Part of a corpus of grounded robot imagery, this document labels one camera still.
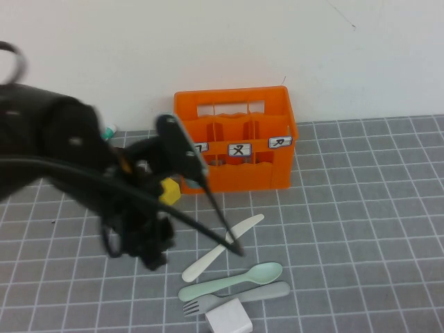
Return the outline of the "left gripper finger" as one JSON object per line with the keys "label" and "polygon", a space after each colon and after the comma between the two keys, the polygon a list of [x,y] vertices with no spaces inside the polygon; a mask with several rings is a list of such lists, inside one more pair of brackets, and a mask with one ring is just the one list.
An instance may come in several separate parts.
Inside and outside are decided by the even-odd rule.
{"label": "left gripper finger", "polygon": [[145,223],[139,231],[138,257],[150,271],[167,264],[164,252],[175,245],[174,230],[169,217],[164,216]]}
{"label": "left gripper finger", "polygon": [[102,217],[100,235],[103,246],[111,258],[118,258],[124,254],[129,233],[122,214]]}

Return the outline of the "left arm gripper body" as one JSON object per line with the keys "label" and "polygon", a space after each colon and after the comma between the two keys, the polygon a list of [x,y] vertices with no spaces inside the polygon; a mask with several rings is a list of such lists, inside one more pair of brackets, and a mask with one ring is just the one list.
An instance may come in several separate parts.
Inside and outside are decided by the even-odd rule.
{"label": "left arm gripper body", "polygon": [[[115,153],[119,162],[115,176],[159,201],[164,193],[162,181],[173,175],[163,141],[143,139],[125,148],[115,148]],[[160,215],[157,207],[123,197],[114,203],[115,224],[170,224],[169,217]]]}

